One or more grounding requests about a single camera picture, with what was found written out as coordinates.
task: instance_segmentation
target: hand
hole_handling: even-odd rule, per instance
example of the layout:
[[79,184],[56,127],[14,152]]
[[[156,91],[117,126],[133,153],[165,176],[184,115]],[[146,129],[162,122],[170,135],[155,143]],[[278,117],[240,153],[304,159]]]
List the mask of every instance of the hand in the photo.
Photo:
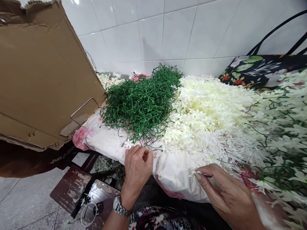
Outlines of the hand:
[[209,164],[196,169],[213,177],[224,191],[217,192],[207,176],[195,173],[195,177],[205,190],[214,209],[234,230],[265,229],[258,215],[249,189],[233,178],[217,164]]
[[136,145],[126,150],[126,179],[122,186],[121,202],[127,210],[132,210],[135,201],[153,171],[154,156],[148,149]]

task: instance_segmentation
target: watch face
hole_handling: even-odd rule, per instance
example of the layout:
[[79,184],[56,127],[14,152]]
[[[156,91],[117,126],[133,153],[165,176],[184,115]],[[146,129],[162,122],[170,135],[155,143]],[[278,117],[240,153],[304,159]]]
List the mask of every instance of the watch face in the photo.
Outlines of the watch face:
[[116,209],[116,205],[120,203],[120,198],[119,196],[116,196],[113,202],[113,209]]

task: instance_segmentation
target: black bag strap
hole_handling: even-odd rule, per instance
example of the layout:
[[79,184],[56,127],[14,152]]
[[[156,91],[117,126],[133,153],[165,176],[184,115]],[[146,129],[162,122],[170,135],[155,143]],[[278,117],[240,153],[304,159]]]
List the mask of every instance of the black bag strap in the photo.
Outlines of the black bag strap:
[[[283,25],[287,24],[288,22],[292,21],[293,19],[306,14],[307,10],[304,10],[302,12],[297,13],[296,15],[288,18],[286,21],[284,21],[283,23],[281,23],[280,25],[276,26],[270,33],[268,33],[262,40],[261,42],[259,42],[257,45],[255,45],[255,47],[247,54],[247,55],[256,55],[260,49],[260,46],[262,45],[262,43],[265,41],[265,39],[267,39],[271,34],[273,34],[276,30],[278,30],[280,27],[282,27]],[[297,43],[289,50],[289,52],[287,52],[287,55],[293,53],[293,51],[295,51],[307,38],[307,33],[305,33],[298,41]]]
[[307,47],[305,49],[303,49],[302,51],[300,51],[299,53],[297,53],[297,55],[304,54],[304,53],[306,53],[306,51],[307,51]]

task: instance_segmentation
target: tiled floor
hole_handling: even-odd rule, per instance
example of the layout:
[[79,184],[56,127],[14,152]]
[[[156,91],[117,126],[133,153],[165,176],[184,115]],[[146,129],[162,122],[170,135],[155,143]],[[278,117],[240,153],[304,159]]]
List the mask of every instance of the tiled floor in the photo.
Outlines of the tiled floor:
[[[82,165],[85,159],[86,154],[79,153],[74,162]],[[56,168],[23,179],[0,178],[0,229],[85,229],[49,196],[66,171]]]

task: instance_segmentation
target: floral bag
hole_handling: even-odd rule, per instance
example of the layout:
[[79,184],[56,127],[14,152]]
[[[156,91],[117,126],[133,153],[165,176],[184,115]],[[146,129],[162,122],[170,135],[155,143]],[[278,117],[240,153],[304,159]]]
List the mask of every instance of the floral bag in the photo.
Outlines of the floral bag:
[[287,72],[301,72],[307,68],[307,47],[297,55],[291,55],[307,38],[307,32],[285,55],[257,55],[261,44],[277,29],[289,21],[307,13],[304,10],[287,19],[259,42],[247,56],[236,57],[225,69],[219,79],[230,85],[242,85],[245,88],[275,89],[279,85],[280,75]]

